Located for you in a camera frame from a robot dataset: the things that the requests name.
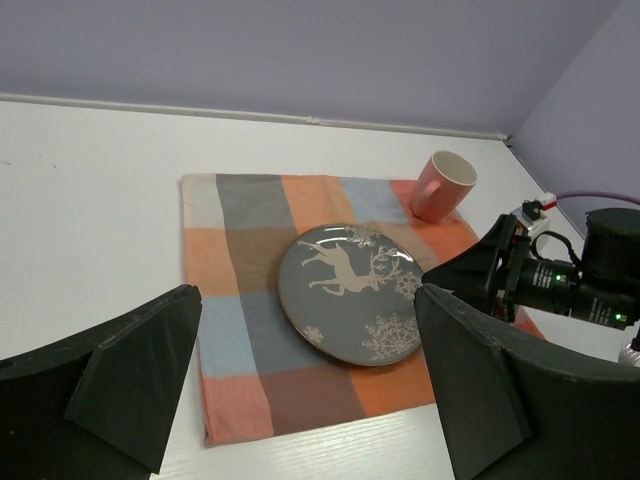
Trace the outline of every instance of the placemat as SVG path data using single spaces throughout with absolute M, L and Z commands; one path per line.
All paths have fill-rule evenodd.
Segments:
M 421 351 L 377 368 L 333 360 L 291 326 L 276 291 L 287 248 L 322 224 L 378 230 L 423 270 L 475 243 L 456 213 L 437 225 L 413 217 L 413 184 L 331 176 L 183 177 L 187 281 L 203 297 L 198 351 L 206 444 L 300 432 L 434 402 Z M 517 323 L 539 334 L 526 315 Z

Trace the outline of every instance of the lavender wall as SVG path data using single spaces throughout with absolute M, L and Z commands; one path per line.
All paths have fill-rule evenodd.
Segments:
M 514 147 L 552 192 L 640 197 L 640 0 L 622 2 L 515 135 Z M 561 205 L 583 227 L 585 212 L 623 204 Z
M 2 0 L 0 92 L 513 133 L 620 0 Z

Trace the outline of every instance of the white table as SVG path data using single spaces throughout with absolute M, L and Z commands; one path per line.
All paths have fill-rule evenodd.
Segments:
M 440 149 L 478 170 L 459 212 L 479 236 L 541 192 L 493 140 L 0 102 L 0 359 L 184 282 L 185 173 L 414 178 Z M 559 212 L 551 217 L 580 251 L 577 232 Z M 543 253 L 565 258 L 554 242 Z M 550 341 L 609 360 L 633 335 L 530 314 Z M 452 478 L 434 405 L 205 449 L 195 365 L 158 478 Z

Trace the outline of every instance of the ceramic plate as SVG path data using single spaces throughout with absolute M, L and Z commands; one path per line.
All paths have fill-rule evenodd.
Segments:
M 358 225 L 324 225 L 282 260 L 280 301 L 293 326 L 346 362 L 397 362 L 420 346 L 413 297 L 422 271 L 393 240 Z

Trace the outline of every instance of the mug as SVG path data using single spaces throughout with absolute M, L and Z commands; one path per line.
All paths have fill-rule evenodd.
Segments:
M 411 212 L 425 222 L 438 222 L 458 206 L 477 180 L 468 160 L 453 152 L 436 152 L 418 177 L 409 200 Z

